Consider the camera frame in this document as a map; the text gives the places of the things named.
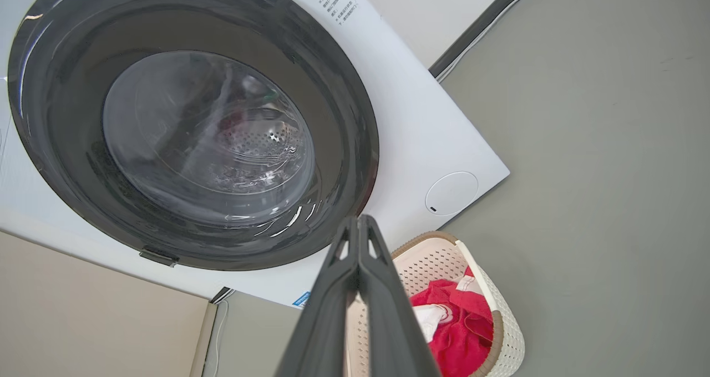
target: white washing machine panel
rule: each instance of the white washing machine panel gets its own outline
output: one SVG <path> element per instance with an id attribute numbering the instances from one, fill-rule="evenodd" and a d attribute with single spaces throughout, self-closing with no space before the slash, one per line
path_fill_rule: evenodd
<path id="1" fill-rule="evenodd" d="M 12 38 L 33 1 L 0 0 L 5 71 Z M 475 127 L 367 0 L 293 1 L 337 41 L 368 92 L 376 117 L 380 158 L 363 213 L 378 221 L 391 249 L 441 227 L 460 208 L 509 174 Z M 205 298 L 228 287 L 292 305 L 310 290 L 327 248 L 276 268 L 238 272 L 181 265 L 170 268 L 140 258 L 136 250 L 79 217 L 53 192 L 25 152 L 18 132 L 7 124 L 8 108 L 7 90 L 3 88 L 0 128 L 9 129 L 2 131 L 0 230 Z M 452 174 L 467 178 L 442 180 Z M 447 180 L 450 187 L 442 185 Z M 466 185 L 474 181 L 476 190 Z M 457 196 L 458 190 L 451 187 L 461 187 L 468 196 L 466 201 L 447 201 L 447 196 Z M 453 213 L 432 211 L 428 196 Z"/>

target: white plastic basket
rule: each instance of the white plastic basket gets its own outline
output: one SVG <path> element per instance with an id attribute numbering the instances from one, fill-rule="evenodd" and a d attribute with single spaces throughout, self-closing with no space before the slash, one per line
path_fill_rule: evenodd
<path id="1" fill-rule="evenodd" d="M 472 377 L 508 377 L 523 362 L 525 342 L 508 304 L 484 272 L 474 261 L 468 248 L 451 234 L 441 231 L 424 233 L 396 249 L 392 258 L 411 297 L 436 279 L 456 281 L 469 266 L 481 286 L 494 320 L 494 338 L 489 356 Z M 347 314 L 347 370 L 350 377 L 369 374 L 369 341 L 367 307 L 358 296 Z"/>

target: white cable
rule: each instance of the white cable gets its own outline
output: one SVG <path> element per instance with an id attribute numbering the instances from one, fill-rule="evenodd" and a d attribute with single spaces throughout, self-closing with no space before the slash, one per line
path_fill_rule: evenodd
<path id="1" fill-rule="evenodd" d="M 459 63 L 459 61 L 461 61 L 461 59 L 464 58 L 466 53 L 468 53 L 469 50 L 472 49 L 473 46 L 475 46 L 482 39 L 482 37 L 488 33 L 488 31 L 492 28 L 492 26 L 495 25 L 495 23 L 500 19 L 500 17 L 502 17 L 505 13 L 507 13 L 507 11 L 510 10 L 510 8 L 512 8 L 516 3 L 518 3 L 518 1 L 520 1 L 520 0 L 511 1 L 510 4 L 508 4 L 508 6 L 503 9 L 503 11 L 500 11 L 500 14 L 497 17 L 495 17 L 495 19 L 490 23 L 490 25 L 486 26 L 486 29 L 484 29 L 478 36 L 476 36 L 474 41 L 472 41 L 471 44 L 469 44 L 469 46 L 467 48 L 465 48 L 464 51 L 462 51 L 461 54 L 459 54 L 459 56 L 456 57 L 454 59 L 454 61 L 452 61 L 451 64 L 449 64 L 448 67 L 444 68 L 442 73 L 440 73 L 439 76 L 437 76 L 437 81 L 439 83 L 441 83 L 447 76 L 449 76 L 451 71 L 454 70 L 454 67 L 456 67 L 456 65 Z"/>
<path id="2" fill-rule="evenodd" d="M 220 333 L 221 333 L 221 327 L 224 325 L 224 321 L 226 321 L 226 315 L 229 312 L 229 302 L 225 301 L 224 299 L 220 301 L 220 304 L 224 302 L 224 316 L 222 317 L 222 321 L 220 322 L 220 326 L 217 327 L 217 336 L 215 337 L 215 374 L 212 377 L 217 377 L 217 370 L 220 368 Z"/>

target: front-load washing machine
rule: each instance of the front-load washing machine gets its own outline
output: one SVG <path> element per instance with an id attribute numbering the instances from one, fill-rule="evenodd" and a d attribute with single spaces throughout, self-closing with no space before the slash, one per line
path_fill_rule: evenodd
<path id="1" fill-rule="evenodd" d="M 394 248 L 508 175 L 367 0 L 0 3 L 0 228 L 87 261 L 293 304 L 345 216 Z"/>

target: red cloth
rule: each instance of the red cloth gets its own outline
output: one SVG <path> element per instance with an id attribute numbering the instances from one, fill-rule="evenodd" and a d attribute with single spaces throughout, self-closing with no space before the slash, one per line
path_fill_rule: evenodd
<path id="1" fill-rule="evenodd" d="M 473 275 L 470 268 L 466 275 Z M 444 377 L 469 377 L 486 361 L 493 341 L 493 317 L 484 296 L 459 291 L 457 283 L 439 279 L 410 301 L 412 306 L 443 304 L 452 311 L 453 319 L 439 324 L 429 342 Z"/>

